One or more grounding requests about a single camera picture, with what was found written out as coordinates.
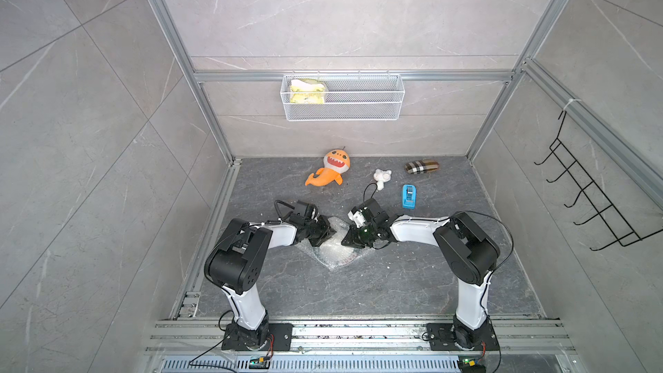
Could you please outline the blue tape dispenser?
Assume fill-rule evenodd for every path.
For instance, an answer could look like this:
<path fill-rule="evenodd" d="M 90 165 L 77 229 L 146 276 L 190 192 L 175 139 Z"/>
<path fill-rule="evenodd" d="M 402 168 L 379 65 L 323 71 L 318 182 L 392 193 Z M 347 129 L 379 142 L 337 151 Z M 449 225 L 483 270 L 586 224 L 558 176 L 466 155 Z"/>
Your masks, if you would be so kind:
<path fill-rule="evenodd" d="M 402 187 L 402 207 L 409 210 L 416 208 L 417 189 L 412 184 L 406 184 Z"/>

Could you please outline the orange shark plush toy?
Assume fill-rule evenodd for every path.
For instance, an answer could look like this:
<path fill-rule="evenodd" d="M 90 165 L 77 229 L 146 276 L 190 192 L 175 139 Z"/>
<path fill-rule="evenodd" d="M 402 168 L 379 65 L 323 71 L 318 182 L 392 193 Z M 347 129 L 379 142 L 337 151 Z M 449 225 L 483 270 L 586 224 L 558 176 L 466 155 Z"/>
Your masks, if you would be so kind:
<path fill-rule="evenodd" d="M 310 174 L 306 186 L 325 187 L 333 182 L 343 184 L 343 174 L 350 168 L 350 156 L 345 150 L 336 149 L 328 152 L 323 158 L 323 167 Z"/>

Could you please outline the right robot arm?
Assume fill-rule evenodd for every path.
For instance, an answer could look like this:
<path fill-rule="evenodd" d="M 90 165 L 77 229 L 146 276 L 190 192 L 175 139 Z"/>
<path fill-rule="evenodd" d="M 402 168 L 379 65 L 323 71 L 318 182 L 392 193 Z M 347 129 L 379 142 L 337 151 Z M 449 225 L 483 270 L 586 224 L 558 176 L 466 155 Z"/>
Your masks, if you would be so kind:
<path fill-rule="evenodd" d="M 342 241 L 356 249 L 374 248 L 378 240 L 391 243 L 423 243 L 440 248 L 450 270 L 458 278 L 458 305 L 451 334 L 459 349 L 500 349 L 488 314 L 488 294 L 493 274 L 506 262 L 499 261 L 498 243 L 471 217 L 460 211 L 449 217 L 419 218 L 406 214 L 391 217 L 373 199 L 353 207 L 352 223 Z"/>

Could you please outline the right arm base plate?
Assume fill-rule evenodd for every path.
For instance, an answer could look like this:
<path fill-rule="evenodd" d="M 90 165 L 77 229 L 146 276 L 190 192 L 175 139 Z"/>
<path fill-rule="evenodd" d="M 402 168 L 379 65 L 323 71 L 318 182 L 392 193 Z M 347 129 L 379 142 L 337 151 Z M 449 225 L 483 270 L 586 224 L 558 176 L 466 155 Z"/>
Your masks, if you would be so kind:
<path fill-rule="evenodd" d="M 501 349 L 497 334 L 486 321 L 477 330 L 454 323 L 428 323 L 423 338 L 429 343 L 432 351 L 499 351 Z"/>

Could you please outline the small white figurine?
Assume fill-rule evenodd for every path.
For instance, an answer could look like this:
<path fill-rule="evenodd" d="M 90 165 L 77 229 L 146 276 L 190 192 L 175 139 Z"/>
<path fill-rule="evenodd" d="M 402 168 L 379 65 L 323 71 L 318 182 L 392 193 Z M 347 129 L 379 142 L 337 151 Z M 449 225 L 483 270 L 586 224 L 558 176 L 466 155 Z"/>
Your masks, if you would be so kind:
<path fill-rule="evenodd" d="M 382 191 L 385 184 L 391 180 L 391 176 L 392 176 L 391 170 L 376 169 L 373 174 L 373 179 L 376 183 L 376 190 Z"/>

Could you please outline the aluminium mounting rail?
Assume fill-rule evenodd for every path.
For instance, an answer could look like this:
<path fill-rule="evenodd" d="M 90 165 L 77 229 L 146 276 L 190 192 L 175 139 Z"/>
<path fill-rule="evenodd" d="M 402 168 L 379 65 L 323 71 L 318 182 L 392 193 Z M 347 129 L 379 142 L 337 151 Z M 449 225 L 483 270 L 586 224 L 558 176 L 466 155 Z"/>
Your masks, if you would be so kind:
<path fill-rule="evenodd" d="M 496 316 L 472 350 L 448 317 L 281 318 L 255 347 L 226 338 L 214 319 L 159 321 L 144 372 L 583 372 L 555 319 Z"/>

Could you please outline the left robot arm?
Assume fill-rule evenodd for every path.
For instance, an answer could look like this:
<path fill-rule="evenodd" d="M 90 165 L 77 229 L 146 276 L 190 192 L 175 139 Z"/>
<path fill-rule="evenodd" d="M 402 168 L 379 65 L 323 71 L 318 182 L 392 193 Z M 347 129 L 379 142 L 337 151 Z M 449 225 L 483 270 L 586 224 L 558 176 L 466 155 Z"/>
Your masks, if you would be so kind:
<path fill-rule="evenodd" d="M 232 312 L 224 338 L 247 348 L 261 348 L 271 340 L 269 314 L 259 297 L 257 280 L 269 250 L 307 240 L 321 246 L 335 230 L 314 204 L 274 202 L 277 219 L 252 223 L 233 219 L 204 264 L 205 279 L 224 292 Z"/>

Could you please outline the clear bubble wrap sheet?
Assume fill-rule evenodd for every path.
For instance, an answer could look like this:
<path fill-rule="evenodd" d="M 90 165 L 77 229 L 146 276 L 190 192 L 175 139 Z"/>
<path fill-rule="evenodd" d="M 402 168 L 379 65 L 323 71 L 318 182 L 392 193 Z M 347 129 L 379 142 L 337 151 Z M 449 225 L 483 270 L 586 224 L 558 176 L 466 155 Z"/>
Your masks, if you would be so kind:
<path fill-rule="evenodd" d="M 374 250 L 363 248 L 355 249 L 341 245 L 341 241 L 347 235 L 350 225 L 343 219 L 331 217 L 329 219 L 331 228 L 335 231 L 319 247 L 313 247 L 308 240 L 296 245 L 296 248 L 323 265 L 329 271 L 341 269 L 353 262 L 373 254 Z"/>

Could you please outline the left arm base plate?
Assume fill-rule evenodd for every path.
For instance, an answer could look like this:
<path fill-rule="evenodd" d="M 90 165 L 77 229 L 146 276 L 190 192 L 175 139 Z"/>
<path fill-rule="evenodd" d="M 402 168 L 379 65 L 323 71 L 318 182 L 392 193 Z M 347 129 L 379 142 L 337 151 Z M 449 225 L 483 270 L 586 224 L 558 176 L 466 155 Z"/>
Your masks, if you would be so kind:
<path fill-rule="evenodd" d="M 226 326 L 223 350 L 258 351 L 272 349 L 288 352 L 293 339 L 294 326 L 289 323 L 262 323 L 257 330 L 248 330 L 233 322 Z"/>

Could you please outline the yellow white cloth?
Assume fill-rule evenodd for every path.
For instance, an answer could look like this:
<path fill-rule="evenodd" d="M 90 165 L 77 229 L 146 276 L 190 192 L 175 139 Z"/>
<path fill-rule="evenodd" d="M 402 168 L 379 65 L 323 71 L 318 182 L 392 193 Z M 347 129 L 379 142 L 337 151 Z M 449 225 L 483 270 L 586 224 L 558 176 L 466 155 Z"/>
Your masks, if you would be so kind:
<path fill-rule="evenodd" d="M 327 87 L 315 79 L 292 79 L 288 88 L 288 102 L 300 105 L 325 103 Z"/>

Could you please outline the plaid brown pouch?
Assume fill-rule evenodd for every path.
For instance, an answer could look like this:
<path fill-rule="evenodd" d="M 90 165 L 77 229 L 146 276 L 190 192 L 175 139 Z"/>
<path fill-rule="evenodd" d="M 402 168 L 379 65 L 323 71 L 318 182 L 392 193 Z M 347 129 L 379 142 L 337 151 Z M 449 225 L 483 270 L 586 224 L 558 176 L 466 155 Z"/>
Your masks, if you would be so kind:
<path fill-rule="evenodd" d="M 438 171 L 440 164 L 432 159 L 424 159 L 408 162 L 405 165 L 405 170 L 408 174 L 427 174 Z"/>

